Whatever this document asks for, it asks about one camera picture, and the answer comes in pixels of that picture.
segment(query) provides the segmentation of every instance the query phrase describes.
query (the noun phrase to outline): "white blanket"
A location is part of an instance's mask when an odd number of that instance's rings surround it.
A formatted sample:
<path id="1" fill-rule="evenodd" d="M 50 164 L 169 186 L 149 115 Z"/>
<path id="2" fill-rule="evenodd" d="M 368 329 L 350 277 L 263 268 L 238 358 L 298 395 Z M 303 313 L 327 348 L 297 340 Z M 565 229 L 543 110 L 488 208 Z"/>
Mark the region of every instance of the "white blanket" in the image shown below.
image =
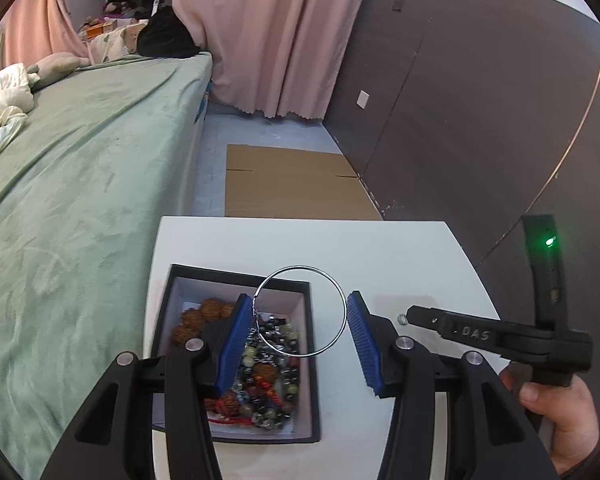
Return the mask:
<path id="1" fill-rule="evenodd" d="M 0 152 L 13 140 L 33 110 L 30 76 L 22 63 L 0 70 Z"/>
<path id="2" fill-rule="evenodd" d="M 20 131 L 27 115 L 17 106 L 9 106 L 0 116 L 0 152 Z"/>

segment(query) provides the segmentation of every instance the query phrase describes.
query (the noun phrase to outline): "wooden bead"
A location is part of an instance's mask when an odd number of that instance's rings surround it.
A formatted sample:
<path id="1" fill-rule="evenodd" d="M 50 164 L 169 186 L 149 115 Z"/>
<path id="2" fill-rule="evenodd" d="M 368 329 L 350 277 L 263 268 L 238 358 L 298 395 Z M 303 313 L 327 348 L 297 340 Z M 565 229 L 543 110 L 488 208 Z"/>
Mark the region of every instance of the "wooden bead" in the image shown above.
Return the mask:
<path id="1" fill-rule="evenodd" d="M 205 318 L 202 317 L 202 313 L 196 308 L 190 308 L 182 313 L 182 324 L 193 330 L 202 330 L 205 324 Z"/>
<path id="2" fill-rule="evenodd" d="M 236 416 L 240 413 L 240 402 L 233 392 L 220 397 L 216 406 L 224 416 Z"/>
<path id="3" fill-rule="evenodd" d="M 276 382 L 276 368 L 272 365 L 267 365 L 264 363 L 256 363 L 253 365 L 253 376 L 260 380 L 265 381 L 266 383 L 273 384 Z"/>
<path id="4" fill-rule="evenodd" d="M 225 303 L 220 309 L 220 317 L 225 319 L 231 316 L 231 313 L 234 311 L 235 303 Z"/>
<path id="5" fill-rule="evenodd" d="M 189 339 L 198 336 L 198 331 L 189 328 L 188 326 L 178 325 L 171 332 L 171 341 L 177 345 L 184 345 Z"/>
<path id="6" fill-rule="evenodd" d="M 205 410 L 208 412 L 214 411 L 216 408 L 216 400 L 215 399 L 205 399 Z"/>
<path id="7" fill-rule="evenodd" d="M 218 300 L 218 298 L 210 298 L 209 300 L 203 301 L 200 305 L 202 317 L 204 317 L 205 321 L 220 319 L 222 307 L 225 303 L 225 301 Z"/>

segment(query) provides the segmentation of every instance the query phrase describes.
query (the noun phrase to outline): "metal screw cap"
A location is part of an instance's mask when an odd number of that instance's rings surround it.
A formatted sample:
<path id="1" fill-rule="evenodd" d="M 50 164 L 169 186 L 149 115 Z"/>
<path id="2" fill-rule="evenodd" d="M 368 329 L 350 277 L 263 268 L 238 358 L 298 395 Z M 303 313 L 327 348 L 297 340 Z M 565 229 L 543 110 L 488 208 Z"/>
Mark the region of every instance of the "metal screw cap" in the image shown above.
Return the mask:
<path id="1" fill-rule="evenodd" d="M 415 343 L 413 339 L 407 336 L 401 336 L 395 340 L 395 345 L 402 350 L 411 350 Z"/>
<path id="2" fill-rule="evenodd" d="M 469 361 L 469 364 L 477 366 L 482 364 L 484 357 L 482 357 L 480 352 L 471 351 L 466 353 L 466 360 Z"/>
<path id="3" fill-rule="evenodd" d="M 131 352 L 122 352 L 122 354 L 118 354 L 116 357 L 116 362 L 120 366 L 127 366 L 134 361 L 134 355 Z"/>
<path id="4" fill-rule="evenodd" d="M 205 345 L 205 342 L 202 339 L 198 339 L 194 337 L 193 339 L 189 339 L 186 343 L 184 343 L 184 348 L 189 350 L 190 352 L 197 352 Z"/>

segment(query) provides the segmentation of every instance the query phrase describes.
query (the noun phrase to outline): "black box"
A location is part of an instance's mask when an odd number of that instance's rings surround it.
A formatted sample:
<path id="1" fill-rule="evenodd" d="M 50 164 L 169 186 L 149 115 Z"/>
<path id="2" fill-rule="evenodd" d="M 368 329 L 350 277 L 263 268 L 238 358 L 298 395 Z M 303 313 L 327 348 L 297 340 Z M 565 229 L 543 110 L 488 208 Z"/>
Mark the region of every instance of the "black box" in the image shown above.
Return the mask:
<path id="1" fill-rule="evenodd" d="M 151 357 L 166 354 L 171 347 L 171 332 L 180 322 L 180 314 L 197 308 L 203 300 L 219 298 L 234 302 L 241 293 L 253 296 L 263 282 L 262 276 L 236 274 L 222 270 L 172 265 L 164 288 L 160 312 L 152 341 Z M 314 351 L 314 325 L 311 312 L 311 288 L 307 282 L 270 280 L 256 301 L 261 314 L 273 314 L 290 320 L 299 333 L 299 352 Z M 253 426 L 224 426 L 211 423 L 216 442 L 234 444 L 297 444 L 320 440 L 320 410 L 315 358 L 300 359 L 298 405 L 280 430 L 266 431 Z M 164 431 L 164 394 L 154 395 L 154 429 Z"/>

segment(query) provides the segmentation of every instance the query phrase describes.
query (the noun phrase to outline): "tiled floor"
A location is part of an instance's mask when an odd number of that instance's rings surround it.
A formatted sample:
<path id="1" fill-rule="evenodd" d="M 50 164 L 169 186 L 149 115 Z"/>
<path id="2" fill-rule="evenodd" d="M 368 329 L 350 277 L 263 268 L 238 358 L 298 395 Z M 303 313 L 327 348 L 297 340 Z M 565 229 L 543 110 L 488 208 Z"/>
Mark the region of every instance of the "tiled floor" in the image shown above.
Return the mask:
<path id="1" fill-rule="evenodd" d="M 192 216 L 224 216 L 228 144 L 340 153 L 327 130 L 317 122 L 209 113 L 200 139 Z"/>

